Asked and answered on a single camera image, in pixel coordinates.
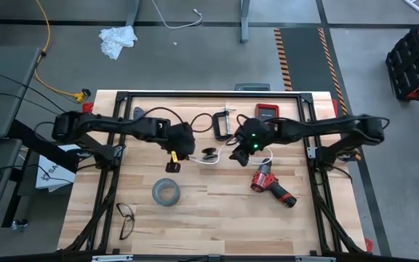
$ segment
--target concrete floor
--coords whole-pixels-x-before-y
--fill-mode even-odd
[[[127,0],[114,0],[114,4],[111,0],[41,2],[52,20],[125,20],[128,5]],[[138,20],[159,21],[151,3],[142,2]],[[202,12],[208,22],[239,21],[238,0],[156,2],[169,21],[194,20],[193,8]],[[323,2],[329,23],[419,24],[419,13],[402,0]],[[250,15],[254,23],[305,23],[307,26],[321,22],[315,0],[253,0]],[[1,1],[0,18],[39,20],[42,16],[35,1],[17,0]],[[240,45],[236,27],[177,31],[158,26],[136,27],[139,41],[135,47],[123,49],[117,61],[100,52],[97,35],[102,28],[105,27],[52,26],[51,47],[39,66],[41,77],[71,92],[81,88],[89,88],[93,93],[98,89],[232,90],[239,82],[265,82],[271,84],[273,90],[284,89],[273,28],[250,28],[249,42]],[[364,147],[364,155],[392,255],[419,258],[419,102],[403,104],[393,98],[383,62],[386,53],[406,32],[407,29],[331,30],[351,110],[355,114],[391,119],[385,143]],[[0,45],[3,46],[43,47],[46,37],[46,27],[42,25],[0,25]],[[79,105],[53,94],[35,81],[31,86],[65,110],[80,109]],[[45,103],[32,92],[26,98]],[[23,103],[17,118],[33,127],[52,119],[53,115]],[[49,134],[48,128],[40,128],[40,132],[45,136]],[[353,165],[350,168],[365,236],[374,239],[358,171]],[[0,207],[0,215],[7,200]],[[27,217],[31,224],[23,234],[0,229],[0,255],[55,250],[67,203],[67,196],[26,200],[19,216]]]

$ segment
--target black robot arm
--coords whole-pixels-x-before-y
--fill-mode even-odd
[[[336,157],[348,154],[361,145],[374,146],[384,141],[381,118],[374,116],[342,116],[312,123],[285,118],[269,119],[265,122],[247,118],[234,133],[239,145],[229,158],[246,166],[250,155],[262,151],[272,143],[289,144],[305,137],[329,134],[347,135],[330,147],[319,148],[318,153],[322,161],[330,163],[333,163]]]
[[[90,131],[132,135],[138,140],[158,143],[168,154],[174,151],[179,160],[188,159],[195,150],[195,138],[187,122],[171,125],[170,120],[155,117],[128,120],[69,111],[56,117],[52,137],[61,143],[75,143],[92,153],[99,168],[114,167],[118,149],[101,145],[87,134]]]

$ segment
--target clamp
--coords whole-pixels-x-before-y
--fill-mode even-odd
[[[227,108],[227,106],[224,106],[224,111],[212,115],[212,127],[213,127],[213,130],[215,131],[216,140],[226,141],[232,138],[231,123],[229,122],[229,113],[235,110],[236,109],[234,108]],[[219,128],[219,118],[221,117],[226,118],[226,134],[225,135],[221,135],[221,131]]]

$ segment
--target cordless drill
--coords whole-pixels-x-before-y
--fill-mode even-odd
[[[251,188],[256,192],[269,190],[280,202],[286,204],[288,207],[293,207],[297,199],[279,185],[279,180],[271,172],[271,165],[272,162],[259,166],[255,175],[253,175]]]

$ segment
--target duct tape roll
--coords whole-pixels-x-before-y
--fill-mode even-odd
[[[161,192],[167,188],[174,189],[174,194],[169,199],[162,199]],[[154,184],[152,194],[156,203],[164,207],[171,207],[179,201],[180,189],[174,180],[170,178],[162,178]]]

